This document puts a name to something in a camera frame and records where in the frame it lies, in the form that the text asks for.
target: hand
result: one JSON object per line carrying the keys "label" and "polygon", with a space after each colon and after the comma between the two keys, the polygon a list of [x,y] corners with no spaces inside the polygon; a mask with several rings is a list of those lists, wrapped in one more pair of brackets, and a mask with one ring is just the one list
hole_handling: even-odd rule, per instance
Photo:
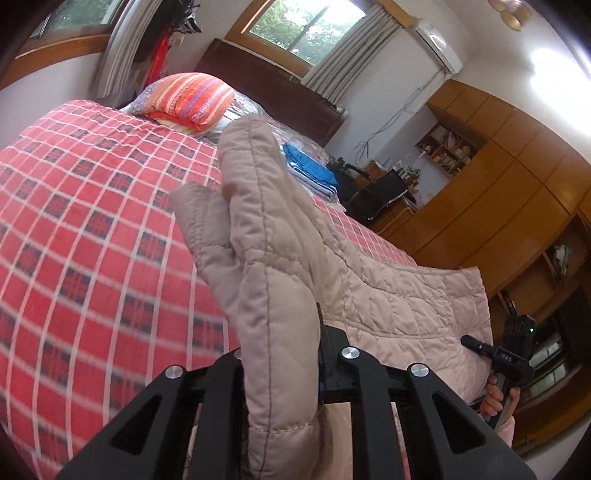
{"label": "hand", "polygon": [[[492,375],[488,379],[488,385],[486,386],[486,397],[482,400],[480,404],[480,413],[481,415],[490,415],[494,417],[499,412],[503,411],[503,393],[496,386],[497,379],[494,375]],[[511,403],[507,409],[507,418],[505,421],[509,420],[515,409],[517,408],[517,404],[519,403],[519,396],[521,395],[521,390],[517,387],[513,387],[509,390],[509,397],[511,398]]]}

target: jacket sleeve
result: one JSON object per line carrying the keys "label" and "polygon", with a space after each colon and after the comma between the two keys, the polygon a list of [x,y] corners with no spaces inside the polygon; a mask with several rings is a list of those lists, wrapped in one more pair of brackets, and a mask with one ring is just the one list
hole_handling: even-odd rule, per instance
{"label": "jacket sleeve", "polygon": [[513,444],[513,434],[515,433],[515,418],[511,417],[508,421],[506,421],[502,426],[501,429],[497,432],[501,440],[505,442],[507,445],[512,446]]}

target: air conditioner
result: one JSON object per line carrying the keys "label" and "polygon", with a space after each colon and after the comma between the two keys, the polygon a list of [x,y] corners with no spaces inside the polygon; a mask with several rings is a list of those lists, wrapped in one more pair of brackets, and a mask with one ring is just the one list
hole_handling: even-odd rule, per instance
{"label": "air conditioner", "polygon": [[431,22],[424,18],[420,19],[415,26],[415,31],[449,73],[460,72],[463,66],[462,61]]}

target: finger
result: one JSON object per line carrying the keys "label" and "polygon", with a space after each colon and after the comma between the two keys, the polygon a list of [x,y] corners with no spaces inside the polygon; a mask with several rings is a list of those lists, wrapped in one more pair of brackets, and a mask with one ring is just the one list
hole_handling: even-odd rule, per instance
{"label": "finger", "polygon": [[499,387],[495,385],[487,385],[486,392],[495,400],[503,401],[503,392],[499,390]]}
{"label": "finger", "polygon": [[502,411],[503,410],[503,404],[500,401],[497,401],[492,397],[486,396],[484,399],[484,402],[487,403],[488,405],[490,405],[491,408],[494,408],[495,411]]}
{"label": "finger", "polygon": [[519,397],[521,396],[521,389],[518,387],[513,387],[509,390],[509,396],[511,400],[519,401]]}
{"label": "finger", "polygon": [[521,390],[517,387],[513,387],[509,390],[509,396],[511,398],[511,403],[507,408],[507,418],[511,417],[515,413],[515,409],[517,408],[517,404],[519,403]]}
{"label": "finger", "polygon": [[488,415],[490,417],[494,417],[498,412],[492,408],[488,403],[482,402],[480,404],[480,413],[484,415]]}

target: white curtain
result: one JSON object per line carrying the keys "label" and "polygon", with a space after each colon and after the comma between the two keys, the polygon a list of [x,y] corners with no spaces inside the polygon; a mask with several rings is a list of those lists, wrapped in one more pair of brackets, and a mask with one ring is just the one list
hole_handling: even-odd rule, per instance
{"label": "white curtain", "polygon": [[119,17],[102,57],[95,83],[97,98],[121,92],[130,72],[139,42],[162,0],[131,0]]}
{"label": "white curtain", "polygon": [[308,72],[301,84],[338,106],[363,69],[400,26],[383,7],[375,5]]}

